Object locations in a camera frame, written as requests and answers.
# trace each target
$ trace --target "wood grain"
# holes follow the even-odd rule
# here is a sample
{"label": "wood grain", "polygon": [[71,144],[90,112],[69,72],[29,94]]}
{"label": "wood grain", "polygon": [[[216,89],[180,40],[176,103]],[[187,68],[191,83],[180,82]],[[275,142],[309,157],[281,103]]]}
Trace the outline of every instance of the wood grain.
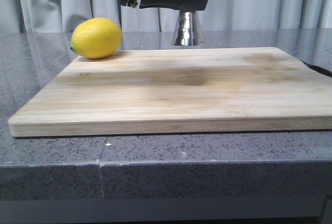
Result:
{"label": "wood grain", "polygon": [[78,56],[9,119],[13,136],[332,128],[332,79],[277,48]]}

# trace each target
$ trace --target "gray speckled countertop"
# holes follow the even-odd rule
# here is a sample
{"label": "gray speckled countertop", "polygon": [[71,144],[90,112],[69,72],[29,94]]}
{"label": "gray speckled countertop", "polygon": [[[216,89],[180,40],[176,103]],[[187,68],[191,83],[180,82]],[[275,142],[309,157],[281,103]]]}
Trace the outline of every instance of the gray speckled countertop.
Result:
{"label": "gray speckled countertop", "polygon": [[[124,33],[120,49],[179,49]],[[332,131],[13,138],[8,118],[76,54],[71,33],[0,36],[0,200],[329,195]],[[278,47],[332,70],[332,30],[205,32],[190,48]]]}

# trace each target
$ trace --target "cutting board edge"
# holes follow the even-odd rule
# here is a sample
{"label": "cutting board edge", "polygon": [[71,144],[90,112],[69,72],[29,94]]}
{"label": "cutting board edge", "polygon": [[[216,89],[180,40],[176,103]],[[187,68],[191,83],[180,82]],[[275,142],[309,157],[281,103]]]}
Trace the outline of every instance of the cutting board edge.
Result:
{"label": "cutting board edge", "polygon": [[239,131],[332,130],[332,116],[280,119],[126,121],[106,123],[9,124],[14,137],[89,136]]}

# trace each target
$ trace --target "white curtain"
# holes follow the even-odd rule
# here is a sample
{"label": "white curtain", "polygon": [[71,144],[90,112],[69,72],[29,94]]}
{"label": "white curtain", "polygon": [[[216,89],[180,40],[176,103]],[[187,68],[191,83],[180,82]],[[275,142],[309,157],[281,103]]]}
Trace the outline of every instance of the white curtain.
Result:
{"label": "white curtain", "polygon": [[[132,9],[117,0],[0,0],[0,33],[71,32],[92,17],[124,32],[173,31],[178,12]],[[204,31],[332,27],[332,0],[209,0],[199,12]]]}

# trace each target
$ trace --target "lemon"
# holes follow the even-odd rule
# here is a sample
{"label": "lemon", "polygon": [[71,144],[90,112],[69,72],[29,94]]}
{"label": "lemon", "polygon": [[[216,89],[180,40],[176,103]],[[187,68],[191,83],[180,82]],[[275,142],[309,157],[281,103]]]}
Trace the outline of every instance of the lemon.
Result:
{"label": "lemon", "polygon": [[71,49],[79,55],[98,59],[112,54],[121,44],[122,31],[107,18],[92,18],[73,32]]}

